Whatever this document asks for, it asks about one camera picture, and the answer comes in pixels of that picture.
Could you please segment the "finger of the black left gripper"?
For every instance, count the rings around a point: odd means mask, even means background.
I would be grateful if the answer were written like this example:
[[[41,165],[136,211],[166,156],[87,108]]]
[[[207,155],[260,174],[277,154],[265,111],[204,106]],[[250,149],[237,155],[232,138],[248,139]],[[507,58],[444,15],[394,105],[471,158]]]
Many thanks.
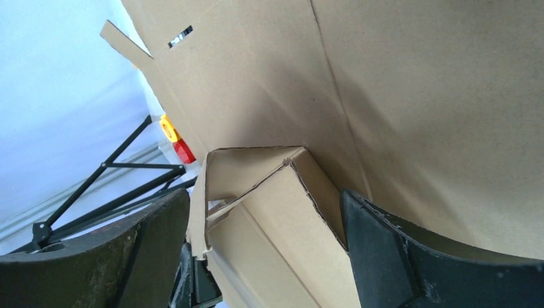
[[[215,307],[223,295],[207,269],[206,260],[192,256],[191,245],[183,243],[176,272],[170,307]]]

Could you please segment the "large cardboard box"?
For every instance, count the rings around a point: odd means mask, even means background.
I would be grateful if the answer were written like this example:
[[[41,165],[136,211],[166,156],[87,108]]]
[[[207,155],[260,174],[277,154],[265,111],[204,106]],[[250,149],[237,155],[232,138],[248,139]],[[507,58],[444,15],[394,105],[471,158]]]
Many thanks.
[[[187,239],[229,307],[359,307],[339,191],[303,147],[205,157]]]

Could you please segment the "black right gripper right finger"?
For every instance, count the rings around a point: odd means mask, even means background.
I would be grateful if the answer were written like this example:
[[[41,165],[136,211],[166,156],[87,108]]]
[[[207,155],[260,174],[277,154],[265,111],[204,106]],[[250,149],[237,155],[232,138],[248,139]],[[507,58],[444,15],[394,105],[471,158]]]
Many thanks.
[[[449,239],[341,193],[346,245],[363,307],[542,307],[543,261]]]

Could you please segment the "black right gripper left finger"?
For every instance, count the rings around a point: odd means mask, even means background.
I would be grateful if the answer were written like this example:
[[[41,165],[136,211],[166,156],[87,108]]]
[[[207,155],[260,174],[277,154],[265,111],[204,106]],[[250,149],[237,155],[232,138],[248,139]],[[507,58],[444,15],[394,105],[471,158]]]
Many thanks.
[[[1,257],[2,307],[167,307],[189,220],[179,189],[35,253]]]

